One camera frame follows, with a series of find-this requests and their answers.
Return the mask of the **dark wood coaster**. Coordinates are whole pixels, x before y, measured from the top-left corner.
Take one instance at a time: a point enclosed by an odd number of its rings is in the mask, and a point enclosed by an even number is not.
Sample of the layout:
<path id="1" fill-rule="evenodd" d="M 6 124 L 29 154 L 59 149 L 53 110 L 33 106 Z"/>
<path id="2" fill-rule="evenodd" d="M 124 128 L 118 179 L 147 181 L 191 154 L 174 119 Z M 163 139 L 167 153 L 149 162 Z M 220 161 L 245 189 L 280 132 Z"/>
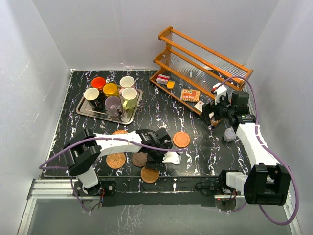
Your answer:
<path id="1" fill-rule="evenodd" d="M 133 153 L 132 163 L 136 167 L 144 167 L 147 162 L 147 154 L 143 152 Z"/>

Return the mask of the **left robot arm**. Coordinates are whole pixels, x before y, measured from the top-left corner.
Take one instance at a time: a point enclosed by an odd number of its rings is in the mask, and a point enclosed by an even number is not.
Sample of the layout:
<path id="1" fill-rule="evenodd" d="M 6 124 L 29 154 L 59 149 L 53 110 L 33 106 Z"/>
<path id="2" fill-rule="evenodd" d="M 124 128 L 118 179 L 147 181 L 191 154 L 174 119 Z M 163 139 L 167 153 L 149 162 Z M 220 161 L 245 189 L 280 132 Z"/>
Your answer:
<path id="1" fill-rule="evenodd" d="M 146 153 L 152 162 L 160 167 L 168 151 L 172 139 L 164 128 L 157 131 L 141 129 L 126 134 L 104 135 L 96 134 L 91 129 L 85 129 L 70 140 L 64 148 L 79 143 L 64 152 L 63 156 L 68 166 L 70 176 L 76 177 L 82 183 L 82 189 L 88 196 L 100 193 L 102 185 L 92 165 L 98 157 L 117 153 Z"/>

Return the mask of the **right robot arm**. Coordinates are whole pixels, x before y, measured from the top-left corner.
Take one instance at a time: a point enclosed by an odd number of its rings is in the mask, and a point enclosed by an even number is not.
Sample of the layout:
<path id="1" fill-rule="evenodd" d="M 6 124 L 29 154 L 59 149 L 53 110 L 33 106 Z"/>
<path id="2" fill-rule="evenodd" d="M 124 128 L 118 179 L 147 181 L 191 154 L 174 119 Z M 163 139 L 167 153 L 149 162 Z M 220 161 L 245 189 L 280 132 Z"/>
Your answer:
<path id="1" fill-rule="evenodd" d="M 235 170 L 222 170 L 218 189 L 223 194 L 233 190 L 244 195 L 248 204 L 285 204 L 291 177 L 286 169 L 264 148 L 256 135 L 256 116 L 249 111 L 249 94 L 235 91 L 228 98 L 227 92 L 215 91 L 215 100 L 203 105 L 201 117 L 206 121 L 226 119 L 242 142 L 251 164 L 248 175 Z"/>

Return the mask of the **woven rattan coaster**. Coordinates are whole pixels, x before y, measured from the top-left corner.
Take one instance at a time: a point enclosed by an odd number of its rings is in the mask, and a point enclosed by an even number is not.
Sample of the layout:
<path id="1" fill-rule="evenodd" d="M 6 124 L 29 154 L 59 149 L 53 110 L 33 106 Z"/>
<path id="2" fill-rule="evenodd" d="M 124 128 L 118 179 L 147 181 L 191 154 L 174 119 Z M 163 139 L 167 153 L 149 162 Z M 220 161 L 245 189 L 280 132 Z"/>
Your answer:
<path id="1" fill-rule="evenodd" d="M 128 132 L 125 130 L 116 130 L 113 132 L 113 135 L 127 134 Z"/>
<path id="2" fill-rule="evenodd" d="M 126 162 L 126 155 L 124 153 L 108 154 L 106 156 L 106 163 L 111 169 L 119 169 Z"/>

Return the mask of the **light wood coaster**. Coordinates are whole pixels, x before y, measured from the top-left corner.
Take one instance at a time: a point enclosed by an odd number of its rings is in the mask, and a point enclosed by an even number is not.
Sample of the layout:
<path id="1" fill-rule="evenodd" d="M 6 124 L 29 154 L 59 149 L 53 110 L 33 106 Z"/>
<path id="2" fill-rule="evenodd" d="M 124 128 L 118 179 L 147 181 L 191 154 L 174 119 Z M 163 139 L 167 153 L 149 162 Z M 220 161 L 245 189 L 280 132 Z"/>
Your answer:
<path id="1" fill-rule="evenodd" d="M 141 179 L 146 183 L 154 183 L 159 178 L 159 171 L 147 169 L 146 167 L 143 167 L 140 173 Z"/>
<path id="2" fill-rule="evenodd" d="M 179 148 L 185 148 L 190 143 L 190 137 L 185 132 L 177 132 L 173 136 L 173 142 L 174 142 L 175 146 L 177 146 Z"/>

